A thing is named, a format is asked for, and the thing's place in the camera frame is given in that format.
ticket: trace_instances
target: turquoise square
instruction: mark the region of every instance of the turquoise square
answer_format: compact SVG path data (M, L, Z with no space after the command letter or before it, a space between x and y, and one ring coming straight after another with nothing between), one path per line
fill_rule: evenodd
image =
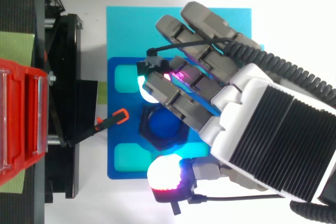
M136 93L139 91L136 65L118 65L115 68L114 87L119 93Z

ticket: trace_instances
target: robotic hand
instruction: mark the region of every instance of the robotic hand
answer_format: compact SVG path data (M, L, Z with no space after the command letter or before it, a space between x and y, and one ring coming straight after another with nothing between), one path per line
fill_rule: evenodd
M196 180L228 176L244 187L291 199L291 209L305 218L336 222L336 89L261 51L199 3L188 3L181 15L195 32L174 17L162 17L156 28L172 45L149 49L146 60L138 62L138 75L146 76L144 90L196 131L213 157L176 159L182 170L178 183L167 190L151 184L156 200L173 202L175 210L179 200L204 202L209 198L193 194ZM184 58L168 62L158 56L171 48L212 78ZM165 73L218 113L164 78ZM295 85L288 88L290 82ZM326 205L312 204L316 199Z

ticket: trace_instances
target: red container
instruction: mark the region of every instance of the red container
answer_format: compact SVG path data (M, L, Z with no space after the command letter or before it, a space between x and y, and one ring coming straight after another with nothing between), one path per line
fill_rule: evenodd
M45 154L47 101L46 73L0 59L0 185Z

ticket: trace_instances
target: blue puzzle board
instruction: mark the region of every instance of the blue puzzle board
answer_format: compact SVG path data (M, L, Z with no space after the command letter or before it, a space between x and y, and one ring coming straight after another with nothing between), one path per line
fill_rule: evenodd
M166 14L183 21L180 11L180 7L107 7L108 114L120 108L130 114L127 122L108 129L111 179L146 178L148 166L160 155L177 153L191 158L209 154L208 146L193 130L189 130L185 145L163 152L139 135L142 108L148 103L139 93L136 62L145 58L147 49L168 44L156 31L155 24ZM251 38L251 9L212 8L212 11ZM184 57L177 49L160 52L167 59L175 55Z

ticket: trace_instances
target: pink led light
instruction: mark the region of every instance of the pink led light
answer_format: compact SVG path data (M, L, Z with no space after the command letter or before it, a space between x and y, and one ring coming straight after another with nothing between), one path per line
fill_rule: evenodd
M184 79L184 74L182 74L181 72L173 73L173 76L179 81L183 81Z

